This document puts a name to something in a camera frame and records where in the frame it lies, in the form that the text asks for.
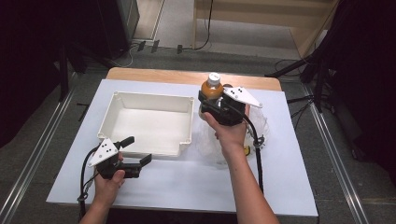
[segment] tray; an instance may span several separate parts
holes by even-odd
[[[177,157],[191,143],[193,97],[114,92],[97,136],[113,142],[134,136],[123,154]]]

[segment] forearm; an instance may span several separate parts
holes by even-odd
[[[93,201],[90,209],[79,224],[103,224],[106,222],[109,209],[108,205]]]
[[[244,154],[227,158],[239,224],[278,223],[262,195]]]

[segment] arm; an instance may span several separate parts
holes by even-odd
[[[108,210],[116,200],[119,188],[124,183],[125,171],[118,170],[110,180],[103,179],[100,175],[95,178],[95,196],[90,209],[85,214],[80,224],[103,224],[106,221]]]
[[[209,113],[205,113],[205,120],[216,131],[222,154],[230,169],[238,223],[278,223],[262,195],[244,153],[246,123],[232,127],[222,126]]]

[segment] bottle cap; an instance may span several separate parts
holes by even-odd
[[[207,79],[207,83],[210,86],[218,86],[220,84],[220,74],[219,73],[210,73],[209,78]]]

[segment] hand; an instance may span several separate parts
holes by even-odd
[[[119,161],[122,161],[122,154],[119,153]],[[105,207],[110,207],[116,200],[119,188],[125,182],[125,171],[118,170],[110,180],[103,179],[100,175],[95,178],[95,197],[93,203],[99,203]]]
[[[245,113],[249,114],[250,107],[246,106]],[[243,120],[242,123],[234,126],[220,125],[210,113],[204,113],[205,120],[216,131],[216,137],[220,140],[221,151],[224,158],[228,161],[235,156],[245,157],[244,142],[247,133],[247,124]]]

